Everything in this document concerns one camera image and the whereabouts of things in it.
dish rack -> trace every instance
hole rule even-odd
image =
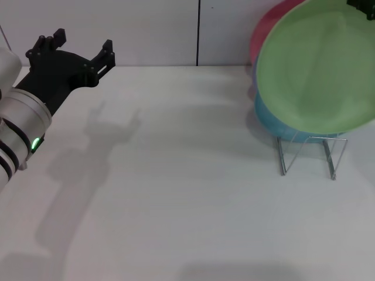
[[[292,165],[295,163],[298,155],[300,154],[300,152],[301,152],[302,148],[305,146],[305,144],[309,143],[310,141],[313,141],[313,143],[311,143],[311,145],[312,144],[323,145],[324,152],[325,152],[325,155],[326,155],[326,159],[327,159],[327,162],[328,162],[330,178],[332,180],[336,180],[336,173],[337,173],[338,168],[340,166],[342,156],[345,153],[348,140],[338,138],[338,136],[337,136],[337,138],[310,136],[303,143],[299,144],[300,147],[299,147],[298,151],[296,152],[296,154],[294,155],[293,159],[291,160],[290,164],[287,167],[286,164],[285,164],[284,154],[288,152],[290,144],[294,143],[294,139],[298,136],[298,133],[299,132],[297,132],[294,135],[294,137],[292,138],[292,140],[288,142],[288,145],[286,146],[285,149],[282,147],[282,137],[280,137],[280,136],[276,137],[277,151],[278,151],[278,156],[279,156],[279,161],[280,161],[280,166],[281,166],[281,175],[282,176],[287,175],[287,173],[289,172]],[[328,141],[333,141],[332,148],[329,147]],[[343,142],[343,148],[342,148],[339,160],[338,160],[338,162],[335,166],[334,163],[333,163],[333,160],[332,160],[332,153],[333,153],[333,150],[336,147],[337,142]]]

white wall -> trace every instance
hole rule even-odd
[[[250,61],[250,37],[262,16],[282,0],[202,0],[199,65]]]
[[[200,65],[247,64],[257,22],[282,0],[201,0]],[[2,0],[0,24],[12,49],[65,28],[65,50],[93,57],[114,41],[120,66],[195,65],[199,0]]]
[[[65,50],[94,57],[114,41],[118,65],[196,63],[198,0],[2,0],[0,24],[12,50],[65,28]]]

plate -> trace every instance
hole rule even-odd
[[[334,134],[375,118],[375,21],[346,0],[310,0],[285,15],[258,59],[265,106],[299,131]]]
[[[255,60],[253,68],[253,81],[257,80],[257,60]],[[259,95],[256,84],[254,84],[257,95],[254,101],[255,115],[260,124],[272,135],[279,136],[285,141],[293,141],[296,143],[319,143],[321,139],[309,139],[311,136],[324,137],[324,138],[337,138],[339,134],[321,135],[315,133],[301,132],[289,127],[281,122],[273,115],[265,106],[261,96]]]
[[[284,0],[269,10],[259,21],[250,39],[250,60],[255,63],[264,40],[276,23],[291,9],[301,4],[304,0]]]

green led light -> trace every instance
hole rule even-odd
[[[36,145],[38,144],[38,142],[40,141],[39,138],[36,138],[34,141],[33,141],[33,144],[31,145],[31,149],[34,149],[36,147]]]

table surface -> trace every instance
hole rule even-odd
[[[245,67],[74,91],[0,193],[1,280],[374,280],[375,125],[346,135],[336,181],[319,145],[281,177],[253,98]]]

